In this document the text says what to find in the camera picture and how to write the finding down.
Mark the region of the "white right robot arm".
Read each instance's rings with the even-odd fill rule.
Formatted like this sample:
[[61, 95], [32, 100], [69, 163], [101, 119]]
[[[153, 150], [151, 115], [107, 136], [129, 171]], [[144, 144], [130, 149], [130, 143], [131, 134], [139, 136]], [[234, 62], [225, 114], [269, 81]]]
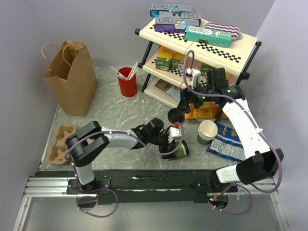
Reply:
[[212, 69], [207, 73], [207, 82], [199, 84], [200, 71], [194, 68], [183, 70], [183, 77], [191, 77], [186, 88], [180, 92], [177, 110], [188, 114], [190, 103], [199, 108], [204, 102], [215, 102], [232, 123], [244, 149], [244, 161], [229, 167], [214, 170], [211, 188], [222, 191], [227, 183], [241, 182], [245, 185], [278, 175], [277, 186], [282, 181], [281, 149], [275, 149], [263, 135], [254, 120], [247, 100], [238, 85], [229, 85], [224, 68]]

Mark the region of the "cardboard cup carrier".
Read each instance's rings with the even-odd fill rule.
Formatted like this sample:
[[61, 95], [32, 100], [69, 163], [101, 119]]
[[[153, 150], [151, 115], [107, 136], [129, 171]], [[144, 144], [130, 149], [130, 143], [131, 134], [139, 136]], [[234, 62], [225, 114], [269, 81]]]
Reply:
[[54, 145], [50, 147], [47, 155], [50, 164], [56, 166], [64, 166], [68, 164], [68, 160], [64, 157], [68, 150], [65, 141], [76, 131], [77, 128], [74, 124], [62, 124], [56, 129]]

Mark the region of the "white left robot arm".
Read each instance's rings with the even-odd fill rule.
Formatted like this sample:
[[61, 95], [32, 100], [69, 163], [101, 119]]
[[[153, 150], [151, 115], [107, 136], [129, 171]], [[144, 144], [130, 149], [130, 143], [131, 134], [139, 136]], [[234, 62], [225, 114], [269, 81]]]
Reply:
[[137, 150], [153, 144], [158, 146], [158, 154], [163, 159], [181, 158], [188, 153], [182, 138], [182, 128], [164, 128], [164, 123], [159, 118], [129, 130], [111, 130], [101, 127], [97, 121], [91, 121], [70, 135], [65, 143], [68, 148], [65, 158], [71, 159], [77, 189], [83, 193], [90, 193], [95, 188], [91, 163], [105, 148]]

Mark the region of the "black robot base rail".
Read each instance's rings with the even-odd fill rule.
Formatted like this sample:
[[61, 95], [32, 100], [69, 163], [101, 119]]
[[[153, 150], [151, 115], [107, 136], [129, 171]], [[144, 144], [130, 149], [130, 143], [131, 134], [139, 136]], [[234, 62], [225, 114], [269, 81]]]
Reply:
[[99, 205], [111, 203], [187, 202], [207, 203], [212, 193], [229, 184], [220, 183], [214, 171], [206, 170], [95, 170], [94, 182], [77, 183], [72, 171], [38, 171], [36, 178], [67, 177], [68, 195], [93, 196]]

